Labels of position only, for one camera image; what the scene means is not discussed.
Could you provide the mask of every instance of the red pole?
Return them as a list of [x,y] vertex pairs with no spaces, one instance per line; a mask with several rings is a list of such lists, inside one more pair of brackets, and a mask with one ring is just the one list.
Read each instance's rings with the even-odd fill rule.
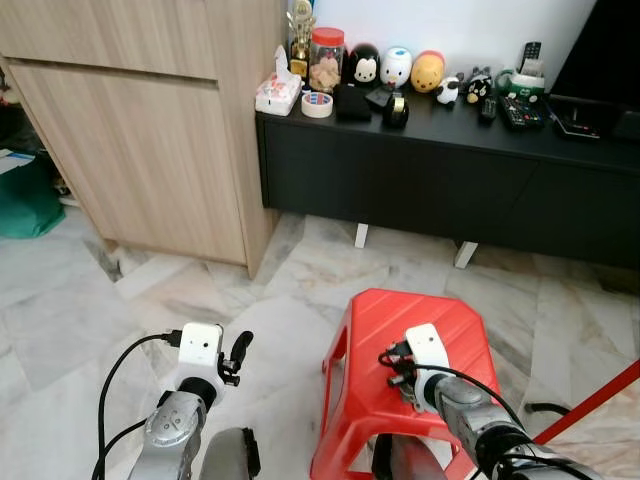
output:
[[598,408],[616,393],[631,385],[638,378],[640,378],[640,360],[636,360],[604,387],[591,395],[576,408],[547,428],[544,432],[539,434],[535,438],[535,442],[541,445],[547,443],[560,432],[563,432],[578,420],[584,418],[586,415]]

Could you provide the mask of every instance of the glass jar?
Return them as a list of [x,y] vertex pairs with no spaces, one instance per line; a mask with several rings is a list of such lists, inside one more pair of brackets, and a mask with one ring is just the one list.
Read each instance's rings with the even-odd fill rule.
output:
[[320,27],[311,32],[309,85],[314,90],[333,93],[340,83],[344,32],[338,28]]

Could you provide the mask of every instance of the tv screen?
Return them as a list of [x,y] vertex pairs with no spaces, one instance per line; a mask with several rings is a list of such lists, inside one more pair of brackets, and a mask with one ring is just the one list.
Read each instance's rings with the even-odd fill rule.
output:
[[639,3],[598,0],[553,95],[640,107]]

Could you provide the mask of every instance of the tape roll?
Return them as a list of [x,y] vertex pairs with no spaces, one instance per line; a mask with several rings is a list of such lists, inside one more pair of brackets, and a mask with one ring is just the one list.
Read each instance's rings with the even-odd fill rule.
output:
[[321,92],[306,93],[302,96],[302,113],[311,118],[325,118],[333,111],[333,98]]

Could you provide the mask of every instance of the console leg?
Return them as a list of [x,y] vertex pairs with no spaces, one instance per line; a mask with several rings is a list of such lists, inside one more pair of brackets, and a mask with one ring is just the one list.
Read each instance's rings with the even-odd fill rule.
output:
[[364,248],[364,242],[367,240],[367,231],[369,230],[369,224],[359,223],[358,231],[356,232],[356,248]]
[[478,244],[475,242],[462,242],[462,246],[456,254],[456,259],[453,261],[453,266],[456,268],[466,268],[476,248],[478,248]]

